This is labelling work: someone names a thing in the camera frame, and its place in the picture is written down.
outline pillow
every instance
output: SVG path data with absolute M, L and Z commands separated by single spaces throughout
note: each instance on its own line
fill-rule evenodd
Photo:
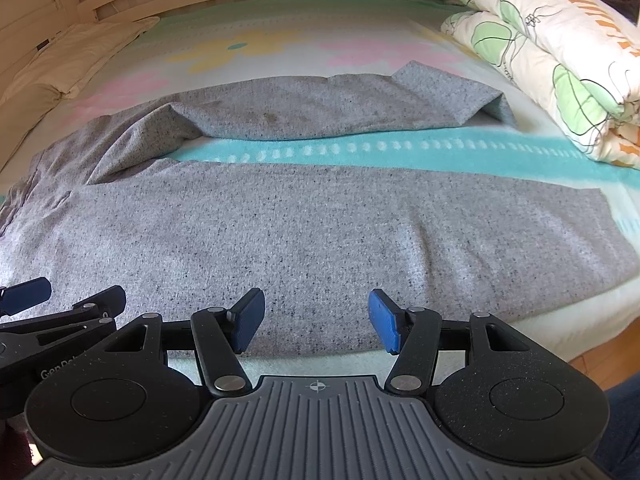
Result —
M 514 27 L 470 11 L 447 18 L 442 31 L 515 83 L 589 158 L 640 169 L 638 126 L 613 118 L 583 81 Z
M 133 23 L 76 23 L 60 32 L 4 90 L 0 104 L 31 84 L 57 89 L 72 99 L 108 60 L 160 18 Z
M 37 83 L 23 88 L 0 105 L 0 171 L 29 131 L 59 101 L 57 89 Z
M 640 124 L 640 32 L 600 0 L 461 0 L 487 10 L 569 69 L 602 107 Z

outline bed sheet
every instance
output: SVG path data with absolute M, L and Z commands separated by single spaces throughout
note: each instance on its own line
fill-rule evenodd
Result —
M 640 172 L 596 164 L 575 151 L 546 113 L 474 54 L 439 33 L 459 6 L 431 0 L 268 0 L 165 18 L 117 54 L 74 100 L 30 133 L 0 173 L 0 194 L 28 172 L 31 157 L 91 118 L 172 92 L 274 75 L 391 74 L 409 60 L 480 80 L 505 92 L 518 130 L 482 115 L 471 126 L 386 132 L 301 142 L 199 139 L 171 156 L 220 162 L 359 164 L 465 171 L 599 187 L 620 229 L 640 251 Z M 614 337 L 640 312 L 640 278 L 615 290 L 514 325 L 571 359 Z M 443 355 L 445 370 L 455 359 Z M 383 351 L 243 361 L 260 373 L 374 373 Z M 172 360 L 190 371 L 193 361 Z

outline pink flower print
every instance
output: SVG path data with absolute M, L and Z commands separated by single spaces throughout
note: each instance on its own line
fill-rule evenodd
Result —
M 328 60 L 331 67 L 364 66 L 383 61 L 395 71 L 409 61 L 416 60 L 424 65 L 461 75 L 456 66 L 465 61 L 465 57 L 460 54 L 450 53 L 442 47 L 421 41 L 393 43 L 385 40 L 351 40 L 323 43 L 319 46 L 335 53 Z
M 71 112 L 64 125 L 86 124 L 91 119 L 131 108 L 147 99 L 143 97 L 167 86 L 169 81 L 159 72 L 149 70 L 115 78 L 98 88 L 94 94 L 71 102 Z

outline gray ribbed plate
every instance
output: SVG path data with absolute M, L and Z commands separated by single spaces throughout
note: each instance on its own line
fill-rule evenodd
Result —
M 373 377 L 264 377 L 213 403 L 183 443 L 115 468 L 45 460 L 29 480 L 606 480 L 589 460 L 546 468 L 492 463 L 449 440 L 420 400 Z

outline silver bolt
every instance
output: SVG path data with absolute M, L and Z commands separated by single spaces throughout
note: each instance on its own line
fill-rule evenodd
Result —
M 218 377 L 213 385 L 221 392 L 236 392 L 242 390 L 246 381 L 237 375 L 223 375 Z
M 422 381 L 414 375 L 396 375 L 391 379 L 391 385 L 402 392 L 417 390 L 422 386 Z

